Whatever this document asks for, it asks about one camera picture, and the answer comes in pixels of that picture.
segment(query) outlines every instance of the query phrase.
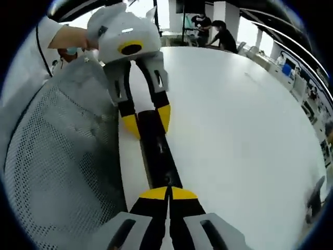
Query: white tabletop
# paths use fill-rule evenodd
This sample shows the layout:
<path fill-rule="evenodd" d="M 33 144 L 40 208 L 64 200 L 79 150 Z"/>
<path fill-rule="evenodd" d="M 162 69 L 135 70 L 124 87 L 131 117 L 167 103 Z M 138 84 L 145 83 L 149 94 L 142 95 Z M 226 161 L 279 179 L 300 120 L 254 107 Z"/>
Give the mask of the white tabletop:
<path fill-rule="evenodd" d="M 207 213 L 240 230 L 252 249 L 291 249 L 304 222 L 306 199 L 326 174 L 302 108 L 248 58 L 193 47 L 162 51 L 172 108 L 167 139 L 184 188 L 198 195 Z M 136 110 L 152 108 L 136 67 L 130 83 Z M 121 122 L 119 140 L 130 209 L 149 186 L 139 141 Z"/>

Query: black t-shirt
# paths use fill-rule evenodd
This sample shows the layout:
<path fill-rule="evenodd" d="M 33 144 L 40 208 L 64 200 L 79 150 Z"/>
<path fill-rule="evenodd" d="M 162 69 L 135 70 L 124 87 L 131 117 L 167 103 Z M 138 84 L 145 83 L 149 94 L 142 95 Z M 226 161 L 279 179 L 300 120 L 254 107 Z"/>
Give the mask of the black t-shirt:
<path fill-rule="evenodd" d="M 194 16 L 194 17 L 192 17 L 191 20 L 192 20 L 192 22 L 194 22 L 194 25 L 196 27 L 198 25 L 200 25 L 201 27 L 205 28 L 205 27 L 208 27 L 208 26 L 212 25 L 212 21 L 210 20 L 209 17 L 201 18 L 200 16 Z M 199 31 L 198 36 L 209 37 L 209 30 Z"/>
<path fill-rule="evenodd" d="M 215 38 L 219 39 L 219 46 L 223 45 L 224 49 L 233 53 L 237 53 L 235 39 L 228 30 L 220 31 Z"/>

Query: ceiling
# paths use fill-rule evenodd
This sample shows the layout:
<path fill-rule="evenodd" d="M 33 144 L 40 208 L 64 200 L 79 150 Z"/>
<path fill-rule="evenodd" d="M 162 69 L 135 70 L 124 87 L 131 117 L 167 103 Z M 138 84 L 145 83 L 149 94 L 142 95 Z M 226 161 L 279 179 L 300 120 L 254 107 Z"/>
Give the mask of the ceiling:
<path fill-rule="evenodd" d="M 92 9 L 118 2 L 122 2 L 122 0 L 60 0 L 51 8 L 49 16 L 56 21 L 71 21 Z M 206 0 L 205 2 L 213 3 L 215 1 Z M 320 61 L 315 46 L 310 42 L 309 36 L 304 32 L 305 29 L 302 21 L 293 11 L 290 11 L 288 7 L 282 4 L 280 0 L 227 0 L 227 2 L 239 7 L 241 9 L 241 16 L 254 22 L 263 23 L 292 38 Z M 274 40 L 281 42 L 298 54 L 311 68 L 314 70 L 317 68 L 316 61 L 293 41 L 278 32 L 274 32 L 260 25 L 257 26 Z"/>

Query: gray mesh fabric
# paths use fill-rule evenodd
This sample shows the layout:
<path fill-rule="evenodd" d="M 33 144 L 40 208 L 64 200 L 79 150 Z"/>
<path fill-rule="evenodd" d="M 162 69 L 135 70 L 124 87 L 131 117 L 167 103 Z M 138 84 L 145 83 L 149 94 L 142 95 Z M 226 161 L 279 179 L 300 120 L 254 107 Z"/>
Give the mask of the gray mesh fabric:
<path fill-rule="evenodd" d="M 9 202 L 41 249 L 75 245 L 126 211 L 118 110 L 101 66 L 84 59 L 70 63 L 41 88 L 7 152 Z"/>

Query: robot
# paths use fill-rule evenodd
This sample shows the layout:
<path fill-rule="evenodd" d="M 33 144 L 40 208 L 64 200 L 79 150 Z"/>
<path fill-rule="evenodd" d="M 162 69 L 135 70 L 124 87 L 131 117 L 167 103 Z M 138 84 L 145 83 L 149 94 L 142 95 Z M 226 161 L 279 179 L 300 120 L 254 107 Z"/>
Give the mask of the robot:
<path fill-rule="evenodd" d="M 216 214 L 206 214 L 198 197 L 183 189 L 165 138 L 171 107 L 159 33 L 148 18 L 125 10 L 126 5 L 120 3 L 94 13 L 88 22 L 88 39 L 98 41 L 111 100 L 127 129 L 142 143 L 152 189 L 138 198 L 130 212 L 119 213 L 73 249 L 158 250 L 168 208 L 175 250 L 250 249 L 241 232 Z M 155 110 L 135 113 L 129 83 L 131 60 L 147 80 Z"/>

